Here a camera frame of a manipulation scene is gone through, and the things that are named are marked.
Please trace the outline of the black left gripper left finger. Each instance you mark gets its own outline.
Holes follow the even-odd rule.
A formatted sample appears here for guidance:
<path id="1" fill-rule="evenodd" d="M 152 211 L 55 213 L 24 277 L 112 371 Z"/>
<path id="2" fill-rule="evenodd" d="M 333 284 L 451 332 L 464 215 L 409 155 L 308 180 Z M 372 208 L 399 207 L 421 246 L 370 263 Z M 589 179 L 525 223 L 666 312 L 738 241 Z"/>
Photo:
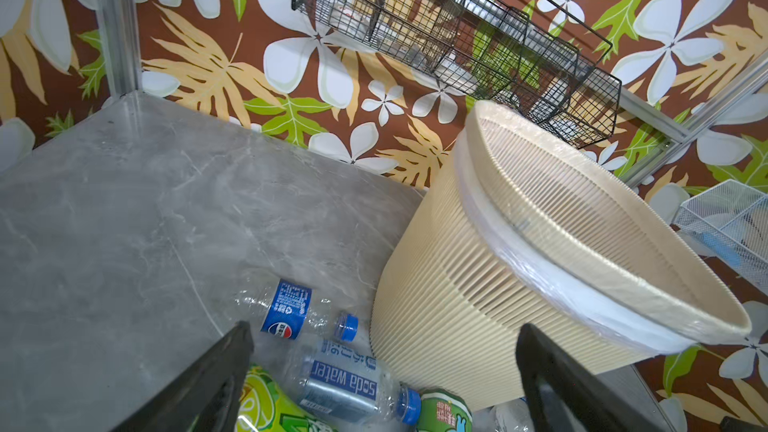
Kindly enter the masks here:
<path id="1" fill-rule="evenodd" d="M 239 321 L 117 431 L 233 431 L 254 350 L 250 324 Z"/>

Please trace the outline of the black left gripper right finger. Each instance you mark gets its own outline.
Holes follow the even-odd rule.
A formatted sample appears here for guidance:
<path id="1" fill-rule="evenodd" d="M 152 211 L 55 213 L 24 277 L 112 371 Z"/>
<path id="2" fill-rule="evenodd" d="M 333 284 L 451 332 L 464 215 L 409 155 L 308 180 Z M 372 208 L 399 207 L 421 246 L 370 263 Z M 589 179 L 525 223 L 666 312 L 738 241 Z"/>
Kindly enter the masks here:
<path id="1" fill-rule="evenodd" d="M 658 431 L 536 326 L 519 332 L 516 364 L 536 431 Z"/>

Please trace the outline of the clear Pepsi bottle blue label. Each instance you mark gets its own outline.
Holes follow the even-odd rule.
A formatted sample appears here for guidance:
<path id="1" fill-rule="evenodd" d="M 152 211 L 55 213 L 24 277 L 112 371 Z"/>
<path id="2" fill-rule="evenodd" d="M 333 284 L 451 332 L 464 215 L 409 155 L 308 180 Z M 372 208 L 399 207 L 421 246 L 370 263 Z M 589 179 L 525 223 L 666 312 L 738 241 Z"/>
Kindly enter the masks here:
<path id="1" fill-rule="evenodd" d="M 308 333 L 352 343 L 363 322 L 327 294 L 265 269 L 247 269 L 230 302 L 257 332 L 296 340 Z"/>

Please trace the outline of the lime green label tea bottle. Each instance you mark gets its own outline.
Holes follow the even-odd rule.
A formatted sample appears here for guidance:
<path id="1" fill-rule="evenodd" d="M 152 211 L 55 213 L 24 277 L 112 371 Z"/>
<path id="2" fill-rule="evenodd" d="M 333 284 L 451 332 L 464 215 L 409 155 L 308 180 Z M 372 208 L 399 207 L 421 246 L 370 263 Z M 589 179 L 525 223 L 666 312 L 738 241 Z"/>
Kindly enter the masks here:
<path id="1" fill-rule="evenodd" d="M 241 391 L 235 431 L 331 432 L 335 428 L 301 409 L 264 368 L 252 364 Z"/>

